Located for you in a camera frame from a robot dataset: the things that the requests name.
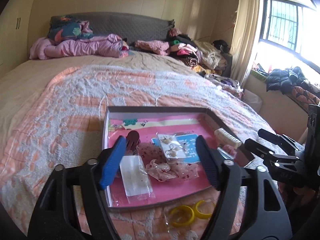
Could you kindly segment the pink folded knit garment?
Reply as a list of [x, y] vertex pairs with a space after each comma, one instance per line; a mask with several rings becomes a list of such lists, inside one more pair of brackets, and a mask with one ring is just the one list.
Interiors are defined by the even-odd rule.
[[145, 51], [151, 51], [161, 56], [168, 56], [170, 54], [169, 43], [160, 41], [160, 40], [153, 40], [153, 41], [138, 40], [135, 42], [135, 47]]

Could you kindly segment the window with metal bars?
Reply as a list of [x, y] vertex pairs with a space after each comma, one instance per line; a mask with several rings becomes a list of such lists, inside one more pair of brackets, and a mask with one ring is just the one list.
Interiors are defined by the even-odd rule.
[[319, 73], [319, 11], [289, 0], [263, 0], [259, 41]]

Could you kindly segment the pink polka-dot fabric bow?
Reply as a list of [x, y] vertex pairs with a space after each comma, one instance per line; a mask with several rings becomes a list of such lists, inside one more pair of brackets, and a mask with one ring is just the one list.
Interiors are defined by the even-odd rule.
[[167, 161], [162, 149], [155, 144], [140, 143], [137, 153], [143, 160], [146, 173], [159, 182], [199, 178], [199, 165], [177, 160]]

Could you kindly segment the red bead earrings card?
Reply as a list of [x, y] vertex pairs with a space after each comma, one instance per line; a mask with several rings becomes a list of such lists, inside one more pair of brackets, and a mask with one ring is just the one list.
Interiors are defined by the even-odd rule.
[[120, 162], [120, 172], [125, 194], [130, 204], [155, 197], [141, 156], [123, 156]]

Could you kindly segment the white comb hair clip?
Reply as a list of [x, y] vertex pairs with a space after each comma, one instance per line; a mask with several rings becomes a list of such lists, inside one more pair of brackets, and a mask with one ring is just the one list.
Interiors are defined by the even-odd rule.
[[216, 139], [222, 144], [222, 145], [229, 145], [232, 146], [232, 148], [237, 149], [241, 146], [242, 142], [228, 133], [225, 129], [219, 128], [214, 131]]

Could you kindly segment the earring card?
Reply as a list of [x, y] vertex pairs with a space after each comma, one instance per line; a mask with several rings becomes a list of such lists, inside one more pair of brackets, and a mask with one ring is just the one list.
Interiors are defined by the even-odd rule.
[[184, 159], [185, 152], [175, 135], [157, 134], [157, 141], [167, 159]]

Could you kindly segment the pile of mixed clothes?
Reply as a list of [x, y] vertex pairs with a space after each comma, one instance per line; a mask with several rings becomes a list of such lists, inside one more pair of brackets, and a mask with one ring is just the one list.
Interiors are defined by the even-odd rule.
[[177, 28], [168, 31], [170, 56], [183, 62], [186, 66], [202, 67], [207, 74], [230, 76], [232, 55], [224, 40], [213, 43], [192, 40]]

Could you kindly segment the mauve snap hair clip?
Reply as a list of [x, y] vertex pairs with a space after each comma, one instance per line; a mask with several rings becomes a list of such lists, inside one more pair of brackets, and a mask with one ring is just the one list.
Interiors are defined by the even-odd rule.
[[126, 151], [134, 152], [140, 143], [140, 135], [137, 131], [130, 131], [126, 136]]

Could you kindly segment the black puffer jacket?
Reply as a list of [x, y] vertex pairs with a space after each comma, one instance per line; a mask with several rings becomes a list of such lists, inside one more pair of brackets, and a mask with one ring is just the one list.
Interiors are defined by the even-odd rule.
[[303, 74], [300, 67], [287, 68], [284, 70], [274, 69], [266, 79], [266, 91], [281, 91], [282, 94], [289, 94], [293, 87], [301, 87], [308, 92], [319, 95], [319, 86], [313, 84]]

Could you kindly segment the dark floral pillow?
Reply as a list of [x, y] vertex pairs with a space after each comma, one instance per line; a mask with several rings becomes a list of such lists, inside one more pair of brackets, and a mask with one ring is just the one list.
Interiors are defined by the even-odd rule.
[[94, 36], [89, 21], [82, 21], [71, 15], [60, 16], [50, 23], [47, 37], [55, 43], [65, 40], [90, 39]]

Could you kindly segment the cream built-in wardrobe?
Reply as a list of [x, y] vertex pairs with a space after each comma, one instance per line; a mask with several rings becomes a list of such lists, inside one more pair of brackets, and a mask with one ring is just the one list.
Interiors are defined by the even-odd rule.
[[1, 13], [1, 76], [28, 60], [28, 28], [34, 0], [9, 0]]

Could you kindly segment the beige bed sheet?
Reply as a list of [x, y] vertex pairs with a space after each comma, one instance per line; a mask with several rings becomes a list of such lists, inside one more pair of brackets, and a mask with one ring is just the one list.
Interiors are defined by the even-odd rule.
[[169, 71], [195, 75], [183, 63], [169, 56], [135, 51], [124, 58], [96, 55], [64, 57], [49, 60], [29, 60], [1, 78], [1, 130], [10, 133], [23, 119], [48, 83], [70, 67], [111, 65], [130, 69]]

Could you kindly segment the grey quilted headboard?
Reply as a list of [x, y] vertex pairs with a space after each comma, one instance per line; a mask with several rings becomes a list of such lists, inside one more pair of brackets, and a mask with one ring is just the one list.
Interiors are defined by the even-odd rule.
[[117, 34], [129, 42], [165, 40], [168, 31], [175, 26], [174, 20], [120, 12], [83, 12], [53, 16], [50, 24], [53, 25], [63, 18], [70, 18], [78, 22], [88, 21], [94, 34]]

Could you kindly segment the dark shallow cardboard tray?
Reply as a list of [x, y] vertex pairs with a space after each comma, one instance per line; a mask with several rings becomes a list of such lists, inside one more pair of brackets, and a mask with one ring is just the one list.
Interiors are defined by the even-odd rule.
[[113, 183], [105, 190], [113, 209], [137, 209], [177, 200], [210, 188], [196, 139], [221, 149], [231, 133], [210, 109], [194, 107], [108, 107], [103, 148], [127, 139]]

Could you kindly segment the cream curtain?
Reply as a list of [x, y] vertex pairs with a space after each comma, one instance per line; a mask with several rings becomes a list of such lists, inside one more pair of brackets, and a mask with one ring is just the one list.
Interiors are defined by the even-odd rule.
[[244, 87], [249, 76], [249, 63], [256, 42], [261, 0], [239, 0], [233, 31], [231, 78]]

